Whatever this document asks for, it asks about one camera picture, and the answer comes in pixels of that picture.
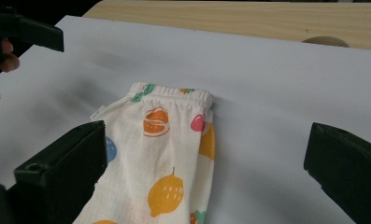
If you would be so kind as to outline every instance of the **table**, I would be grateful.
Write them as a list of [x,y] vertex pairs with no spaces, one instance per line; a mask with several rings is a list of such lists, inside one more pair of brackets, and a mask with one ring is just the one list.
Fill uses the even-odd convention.
[[83,17],[298,42],[333,36],[371,49],[371,3],[103,0]]

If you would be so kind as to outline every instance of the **pink fruit print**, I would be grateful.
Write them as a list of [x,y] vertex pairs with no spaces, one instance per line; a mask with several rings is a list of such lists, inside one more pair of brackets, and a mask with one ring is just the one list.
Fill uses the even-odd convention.
[[191,129],[195,132],[202,132],[206,127],[205,116],[202,114],[196,115],[191,123]]

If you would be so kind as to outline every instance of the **wood grain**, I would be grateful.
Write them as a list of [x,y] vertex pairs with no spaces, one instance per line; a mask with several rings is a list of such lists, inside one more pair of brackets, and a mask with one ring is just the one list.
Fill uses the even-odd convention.
[[104,0],[84,17],[297,42],[332,36],[371,49],[371,3]]

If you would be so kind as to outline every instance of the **blue fruit print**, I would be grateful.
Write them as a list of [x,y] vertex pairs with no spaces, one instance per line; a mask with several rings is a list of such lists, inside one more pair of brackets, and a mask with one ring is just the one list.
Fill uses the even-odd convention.
[[106,141],[107,141],[107,161],[111,162],[113,161],[113,159],[115,159],[117,150],[115,143],[113,143],[113,141],[108,136],[106,136]]

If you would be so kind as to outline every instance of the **fruit print pants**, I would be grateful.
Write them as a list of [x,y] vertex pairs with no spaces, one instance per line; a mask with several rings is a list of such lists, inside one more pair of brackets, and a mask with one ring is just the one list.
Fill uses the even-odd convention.
[[134,83],[93,118],[106,124],[105,173],[74,223],[203,224],[215,135],[204,90]]

